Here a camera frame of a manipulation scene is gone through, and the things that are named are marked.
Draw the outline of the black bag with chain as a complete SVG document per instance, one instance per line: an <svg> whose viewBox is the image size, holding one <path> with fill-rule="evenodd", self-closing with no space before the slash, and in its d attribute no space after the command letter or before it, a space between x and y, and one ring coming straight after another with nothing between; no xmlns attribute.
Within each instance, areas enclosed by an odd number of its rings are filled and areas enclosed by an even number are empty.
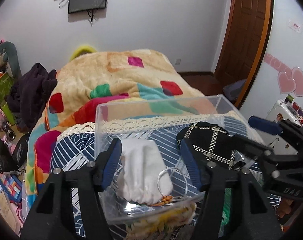
<svg viewBox="0 0 303 240"><path fill-rule="evenodd" d="M213 161L228 170L236 170L246 165L243 157L229 145L229 132L208 122L197 122L182 129L177 134L177 145L189 139L196 152L204 155L207 161Z"/></svg>

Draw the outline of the floral fabric scrunchie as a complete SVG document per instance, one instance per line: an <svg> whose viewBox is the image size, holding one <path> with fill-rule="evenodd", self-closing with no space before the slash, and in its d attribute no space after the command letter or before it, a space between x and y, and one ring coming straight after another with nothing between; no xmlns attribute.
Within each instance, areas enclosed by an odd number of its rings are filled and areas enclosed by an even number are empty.
<svg viewBox="0 0 303 240"><path fill-rule="evenodd" d="M127 237L142 238L189 224L196 215L196 208L196 203L190 202L182 207L139 219L126 225Z"/></svg>

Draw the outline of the green knitted cloth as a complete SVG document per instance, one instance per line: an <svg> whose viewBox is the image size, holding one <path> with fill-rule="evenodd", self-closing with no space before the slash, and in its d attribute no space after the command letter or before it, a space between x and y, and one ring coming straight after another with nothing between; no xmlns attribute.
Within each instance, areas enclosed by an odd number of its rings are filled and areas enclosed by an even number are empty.
<svg viewBox="0 0 303 240"><path fill-rule="evenodd" d="M231 194L226 192L224 197L222 221L220 226L225 226L229 223L230 213L231 213L231 199L232 199Z"/></svg>

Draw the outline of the white small cabinet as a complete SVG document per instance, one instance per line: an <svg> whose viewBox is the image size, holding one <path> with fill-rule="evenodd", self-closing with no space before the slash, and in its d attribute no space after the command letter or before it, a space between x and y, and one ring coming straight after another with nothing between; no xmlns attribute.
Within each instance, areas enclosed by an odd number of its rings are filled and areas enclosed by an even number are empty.
<svg viewBox="0 0 303 240"><path fill-rule="evenodd" d="M280 134L272 135L267 132L260 132L263 141L271 147L275 154L278 155L297 155L297 141L290 140L290 136L295 133L303 132L298 114L294 108L285 100L277 100L269 111L266 119L271 122L280 124L282 131Z"/></svg>

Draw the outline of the blue patterned tablecloth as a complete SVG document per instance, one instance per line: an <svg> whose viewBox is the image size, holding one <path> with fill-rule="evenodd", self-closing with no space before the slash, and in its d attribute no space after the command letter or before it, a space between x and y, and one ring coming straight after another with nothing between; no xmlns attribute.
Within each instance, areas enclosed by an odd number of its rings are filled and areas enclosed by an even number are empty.
<svg viewBox="0 0 303 240"><path fill-rule="evenodd" d="M111 133L103 140L107 146L114 137L122 144L122 154L113 182L103 194L108 213L130 217L134 222L110 226L114 239L178 239L184 227L196 221L200 203L190 175L179 154L179 142L186 133L197 131L210 138L217 135L243 135L260 141L243 121L230 111L226 114L177 117L166 126L154 124L146 131Z"/></svg>

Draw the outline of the clear plastic storage box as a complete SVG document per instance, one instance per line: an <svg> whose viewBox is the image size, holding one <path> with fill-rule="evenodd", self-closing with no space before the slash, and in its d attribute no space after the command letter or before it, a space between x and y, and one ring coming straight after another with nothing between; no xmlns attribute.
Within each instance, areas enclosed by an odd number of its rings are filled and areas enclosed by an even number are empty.
<svg viewBox="0 0 303 240"><path fill-rule="evenodd" d="M180 157L177 134L190 124L206 121L217 124L230 135L256 139L257 133L247 120L222 95L195 98L104 103L96 109L95 153L107 150L113 139L152 140L156 143L165 167L176 167L171 175L173 196L186 196L197 202L203 194L192 185Z"/></svg>

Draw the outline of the colourful fleece blanket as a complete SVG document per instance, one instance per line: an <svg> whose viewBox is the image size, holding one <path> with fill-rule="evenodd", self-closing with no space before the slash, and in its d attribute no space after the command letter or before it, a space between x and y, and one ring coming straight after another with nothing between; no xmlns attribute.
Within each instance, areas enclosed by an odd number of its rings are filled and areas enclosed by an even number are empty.
<svg viewBox="0 0 303 240"><path fill-rule="evenodd" d="M151 49L81 55L62 67L56 79L28 141L24 183L28 206L49 176L53 141L69 127L94 122L98 105L203 96L166 55Z"/></svg>

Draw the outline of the dark purple clothing pile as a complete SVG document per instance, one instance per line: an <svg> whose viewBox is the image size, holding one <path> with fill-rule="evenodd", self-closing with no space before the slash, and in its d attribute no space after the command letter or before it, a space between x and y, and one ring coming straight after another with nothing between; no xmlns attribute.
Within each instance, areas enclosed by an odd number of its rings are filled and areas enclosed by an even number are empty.
<svg viewBox="0 0 303 240"><path fill-rule="evenodd" d="M56 74L55 69L48 72L36 63L11 87L5 101L21 130L30 132L36 126L58 83Z"/></svg>

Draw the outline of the brown wooden door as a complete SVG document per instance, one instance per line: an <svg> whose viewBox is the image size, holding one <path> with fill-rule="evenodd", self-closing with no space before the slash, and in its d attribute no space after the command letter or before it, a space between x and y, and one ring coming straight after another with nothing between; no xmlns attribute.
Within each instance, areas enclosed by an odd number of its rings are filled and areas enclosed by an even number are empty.
<svg viewBox="0 0 303 240"><path fill-rule="evenodd" d="M236 107L258 70L268 33L271 0L231 0L228 24L215 70L223 94Z"/></svg>

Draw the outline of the green storage box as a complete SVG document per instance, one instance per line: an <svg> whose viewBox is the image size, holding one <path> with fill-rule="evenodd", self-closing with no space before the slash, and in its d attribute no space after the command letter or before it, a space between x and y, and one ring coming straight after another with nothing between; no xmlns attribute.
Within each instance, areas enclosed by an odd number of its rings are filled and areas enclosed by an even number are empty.
<svg viewBox="0 0 303 240"><path fill-rule="evenodd" d="M6 119L9 121L9 124L11 125L15 125L15 118L8 107L5 97L10 93L13 84L14 80L8 75L8 73L4 73L0 77L0 109L4 113Z"/></svg>

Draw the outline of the grey plush toy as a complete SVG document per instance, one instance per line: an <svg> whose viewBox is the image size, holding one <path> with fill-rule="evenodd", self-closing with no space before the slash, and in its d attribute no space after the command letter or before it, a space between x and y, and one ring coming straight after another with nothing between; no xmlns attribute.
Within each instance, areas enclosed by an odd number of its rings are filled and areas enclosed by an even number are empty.
<svg viewBox="0 0 303 240"><path fill-rule="evenodd" d="M21 76L17 50L13 43L6 41L0 44L0 70L4 70L13 79Z"/></svg>

